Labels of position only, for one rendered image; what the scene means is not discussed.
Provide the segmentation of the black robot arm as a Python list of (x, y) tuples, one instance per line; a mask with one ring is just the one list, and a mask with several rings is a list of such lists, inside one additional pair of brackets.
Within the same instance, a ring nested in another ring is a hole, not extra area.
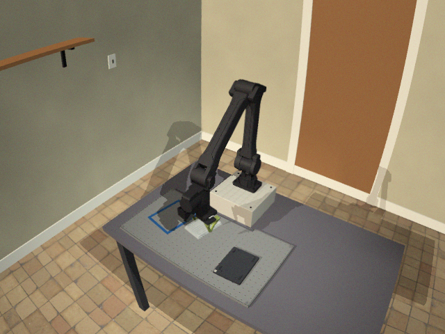
[(177, 208), (177, 211), (183, 221), (189, 222), (195, 213), (200, 216), (208, 213), (206, 201), (210, 199), (210, 189), (215, 184), (220, 158), (244, 110), (243, 144), (242, 148), (237, 150), (234, 160), (234, 167), (242, 171), (233, 181), (233, 185), (251, 193), (255, 193), (261, 187), (262, 182), (257, 180), (256, 176), (261, 168), (261, 155), (257, 154), (257, 130), (264, 92), (266, 92), (266, 86), (244, 79), (239, 79), (232, 84), (229, 90), (232, 100), (206, 150), (195, 162), (190, 174), (192, 184), (179, 201), (181, 206)]

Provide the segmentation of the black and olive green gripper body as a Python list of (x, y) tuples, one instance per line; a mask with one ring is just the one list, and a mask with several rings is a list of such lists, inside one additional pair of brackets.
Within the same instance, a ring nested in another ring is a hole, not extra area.
[[(213, 215), (215, 216), (217, 214), (217, 210), (214, 209), (212, 206), (210, 206), (210, 199), (206, 202), (208, 203), (208, 213), (205, 214), (204, 216), (200, 216), (196, 213), (196, 217), (198, 219), (200, 219), (206, 225), (210, 225), (211, 223), (216, 221), (216, 218), (211, 217), (211, 216), (213, 216)], [(206, 202), (201, 202), (201, 203), (206, 203)], [(209, 218), (209, 217), (211, 217), (211, 218)]]

